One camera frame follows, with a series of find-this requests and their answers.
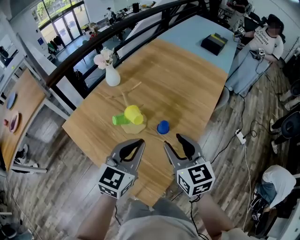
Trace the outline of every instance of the glass door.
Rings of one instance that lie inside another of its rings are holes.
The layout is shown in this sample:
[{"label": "glass door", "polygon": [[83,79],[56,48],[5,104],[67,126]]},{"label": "glass door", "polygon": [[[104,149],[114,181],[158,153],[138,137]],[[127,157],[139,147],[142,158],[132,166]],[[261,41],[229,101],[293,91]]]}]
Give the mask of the glass door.
[{"label": "glass door", "polygon": [[57,29],[57,31],[60,34],[60,37],[62,39],[62,41],[64,42],[65,45],[68,45],[70,42],[72,42],[72,38],[70,36],[70,33],[65,25],[65,22],[63,21],[62,18],[56,20],[54,22],[54,25]]},{"label": "glass door", "polygon": [[69,30],[72,34],[73,40],[74,40],[75,38],[77,38],[80,35],[80,33],[79,33],[78,27],[76,25],[76,21],[75,21],[73,12],[69,12],[66,15],[64,15],[63,17],[66,20],[67,27],[69,28]]}]

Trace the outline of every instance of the blue cup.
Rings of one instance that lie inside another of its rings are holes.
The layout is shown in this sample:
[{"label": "blue cup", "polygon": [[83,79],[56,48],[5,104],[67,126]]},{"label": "blue cup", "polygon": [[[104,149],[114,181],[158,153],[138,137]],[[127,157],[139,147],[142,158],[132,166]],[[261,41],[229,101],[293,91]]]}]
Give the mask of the blue cup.
[{"label": "blue cup", "polygon": [[157,126],[157,131],[159,134],[167,134],[169,130],[170,130],[169,122],[166,120],[162,120]]}]

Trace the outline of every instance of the white vase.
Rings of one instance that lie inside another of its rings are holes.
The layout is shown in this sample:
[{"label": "white vase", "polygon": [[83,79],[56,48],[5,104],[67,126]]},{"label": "white vase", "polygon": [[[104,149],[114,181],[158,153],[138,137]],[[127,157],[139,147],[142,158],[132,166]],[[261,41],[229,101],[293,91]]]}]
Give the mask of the white vase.
[{"label": "white vase", "polygon": [[110,85],[111,87],[119,85],[121,81],[121,77],[118,71],[114,69],[113,65],[111,64],[107,66],[105,69],[106,69],[105,78],[107,84]]}]

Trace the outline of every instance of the blue plate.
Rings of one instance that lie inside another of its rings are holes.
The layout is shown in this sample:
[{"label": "blue plate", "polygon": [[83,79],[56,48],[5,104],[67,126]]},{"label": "blue plate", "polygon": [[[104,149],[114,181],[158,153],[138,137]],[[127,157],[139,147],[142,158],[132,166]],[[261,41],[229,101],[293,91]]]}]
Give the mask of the blue plate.
[{"label": "blue plate", "polygon": [[16,98],[17,98],[16,92],[13,92],[9,95],[9,97],[7,99],[7,104],[6,104],[7,109],[11,109],[13,107]]}]

